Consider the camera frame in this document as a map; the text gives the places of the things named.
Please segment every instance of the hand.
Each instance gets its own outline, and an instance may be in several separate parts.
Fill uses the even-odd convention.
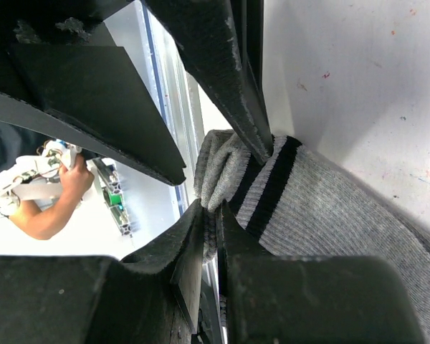
[[[68,171],[64,165],[61,166],[59,177],[62,192],[77,201],[89,190],[94,181],[93,174],[87,170],[85,159],[80,154],[77,154],[72,170]]]

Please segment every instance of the gray sock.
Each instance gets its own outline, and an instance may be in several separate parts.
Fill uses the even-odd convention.
[[[216,252],[212,214],[224,199],[241,226],[273,254],[382,257],[400,273],[430,343],[430,236],[299,141],[276,137],[273,156],[259,166],[235,134],[211,131],[195,189],[211,214],[207,259]]]

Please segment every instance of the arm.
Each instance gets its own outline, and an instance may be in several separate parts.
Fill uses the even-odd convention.
[[[83,194],[91,187],[94,176],[87,170],[81,155],[71,171],[63,166],[59,171],[62,195],[57,203],[41,211],[33,201],[23,201],[18,211],[9,217],[24,233],[38,240],[51,239],[72,217]]]

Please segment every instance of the person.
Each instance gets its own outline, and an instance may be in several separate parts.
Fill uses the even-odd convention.
[[[0,122],[0,173],[10,169],[19,156],[36,155],[37,150],[50,139],[32,130]],[[59,177],[62,194],[54,205],[41,210],[35,201],[21,201],[16,213],[9,217],[32,238],[48,240],[59,233],[94,181],[81,154],[77,155],[73,169],[60,168]]]

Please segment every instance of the black shirt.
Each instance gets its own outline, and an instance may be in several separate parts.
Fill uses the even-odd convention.
[[[0,172],[13,167],[19,156],[34,156],[49,138],[32,130],[0,122]]]

